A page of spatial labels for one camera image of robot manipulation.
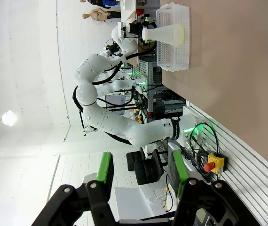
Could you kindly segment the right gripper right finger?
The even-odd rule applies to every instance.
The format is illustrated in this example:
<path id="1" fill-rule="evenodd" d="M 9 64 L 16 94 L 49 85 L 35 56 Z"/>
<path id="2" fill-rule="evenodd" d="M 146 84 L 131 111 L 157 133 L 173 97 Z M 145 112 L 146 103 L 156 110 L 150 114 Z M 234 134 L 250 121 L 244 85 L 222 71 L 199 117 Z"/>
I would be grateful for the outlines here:
<path id="1" fill-rule="evenodd" d="M 224 180 L 211 184 L 189 176 L 181 151 L 168 156 L 168 175 L 179 199 L 173 226 L 192 226 L 196 213 L 204 209 L 217 226 L 257 226 L 259 223 L 230 185 Z"/>

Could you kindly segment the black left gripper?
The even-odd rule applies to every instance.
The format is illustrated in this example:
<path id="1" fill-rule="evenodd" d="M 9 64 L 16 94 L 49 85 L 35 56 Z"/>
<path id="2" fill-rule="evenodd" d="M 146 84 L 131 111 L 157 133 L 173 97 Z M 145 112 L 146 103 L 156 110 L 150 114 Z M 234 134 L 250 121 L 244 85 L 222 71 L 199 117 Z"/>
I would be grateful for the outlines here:
<path id="1" fill-rule="evenodd" d="M 142 34 L 143 27 L 148 28 L 149 25 L 153 28 L 157 27 L 154 20 L 150 19 L 150 15 L 144 14 L 143 20 L 126 20 L 126 31 L 129 34 L 133 34 L 137 37 L 140 37 Z M 143 40 L 142 38 L 140 38 L 140 43 L 142 45 L 153 45 L 155 42 L 153 40 Z"/>

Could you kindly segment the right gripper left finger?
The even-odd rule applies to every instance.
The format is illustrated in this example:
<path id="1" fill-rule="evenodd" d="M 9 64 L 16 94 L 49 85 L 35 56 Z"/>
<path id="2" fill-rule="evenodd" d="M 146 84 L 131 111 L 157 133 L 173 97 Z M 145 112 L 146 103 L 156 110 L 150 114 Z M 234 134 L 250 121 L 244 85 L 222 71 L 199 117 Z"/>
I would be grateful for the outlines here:
<path id="1" fill-rule="evenodd" d="M 86 211 L 90 211 L 96 226 L 117 226 L 108 204 L 114 177 L 113 156 L 102 155 L 99 171 L 94 180 L 75 188 L 61 185 L 46 203 L 33 226 L 73 226 Z"/>

